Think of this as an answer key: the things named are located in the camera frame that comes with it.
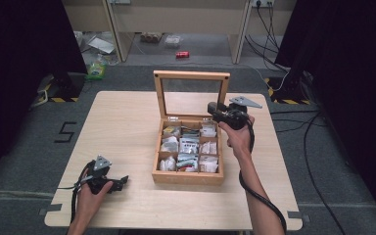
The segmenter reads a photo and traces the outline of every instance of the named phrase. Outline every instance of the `human arm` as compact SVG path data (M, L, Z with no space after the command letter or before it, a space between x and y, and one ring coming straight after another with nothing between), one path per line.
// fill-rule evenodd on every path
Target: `human arm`
M107 182L97 195L94 195L87 183L81 184L80 191L77 194L77 209L74 220L69 228L69 235L83 234L93 216L97 213L105 199L113 182Z
M251 116L249 118L251 124L253 124L255 119ZM251 137L248 126L245 125L242 129L233 130L224 122L220 122L218 125L228 135L227 145L233 148L234 156L237 158L246 185L269 200L253 163L250 151ZM284 234L279 217L270 207L247 192L246 199L255 234Z

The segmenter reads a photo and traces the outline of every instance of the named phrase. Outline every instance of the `hand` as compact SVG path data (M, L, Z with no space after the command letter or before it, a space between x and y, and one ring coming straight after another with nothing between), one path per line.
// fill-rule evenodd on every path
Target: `hand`
M255 118L249 116L250 122L255 122ZM250 131L247 125L243 126L243 128L239 130L232 129L227 123L221 121L219 127L223 129L227 135L227 146L233 148L234 156L240 160L239 158L244 158L245 156L250 156Z
M83 178L86 176L87 170L83 173ZM93 216L97 213L100 206L105 199L107 192L113 185L112 181L107 182L102 190L97 195L94 195L87 183L82 183L80 191L77 194L77 207L75 218L70 225L68 234L83 234L87 225L90 223Z

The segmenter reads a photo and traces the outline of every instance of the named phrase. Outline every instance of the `wall outlet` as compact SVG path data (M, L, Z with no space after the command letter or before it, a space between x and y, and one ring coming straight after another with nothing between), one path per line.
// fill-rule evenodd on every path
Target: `wall outlet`
M261 8L268 8L271 3L271 6L274 5L274 0L260 0L260 7ZM252 0L252 6L256 8L258 6L258 0Z

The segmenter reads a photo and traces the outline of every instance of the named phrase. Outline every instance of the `wooden table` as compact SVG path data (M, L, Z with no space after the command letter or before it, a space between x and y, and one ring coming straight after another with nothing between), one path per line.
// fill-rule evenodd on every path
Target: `wooden table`
M210 93L179 93L190 96L198 111L207 112ZM263 105L249 108L256 118L253 158L270 200L284 214L288 230L299 230L301 219L289 218L298 206L265 99L259 94L227 93L228 99L243 95ZM223 147L224 175L221 186L155 184L152 167L160 124L156 92L100 92L88 114L59 187L70 187L84 166L101 154L113 164L108 177L129 175L124 189L108 195L90 227L251 230L246 196L238 181L239 166L232 149ZM224 131L222 143L226 143ZM57 190L48 211L48 226L69 226L71 190Z

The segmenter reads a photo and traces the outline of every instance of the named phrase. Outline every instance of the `green object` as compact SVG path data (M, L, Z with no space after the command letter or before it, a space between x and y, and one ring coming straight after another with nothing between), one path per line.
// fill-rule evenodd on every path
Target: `green object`
M91 63L85 78L89 80L101 80L105 77L105 70L106 64L103 62L103 57L99 55L97 60Z

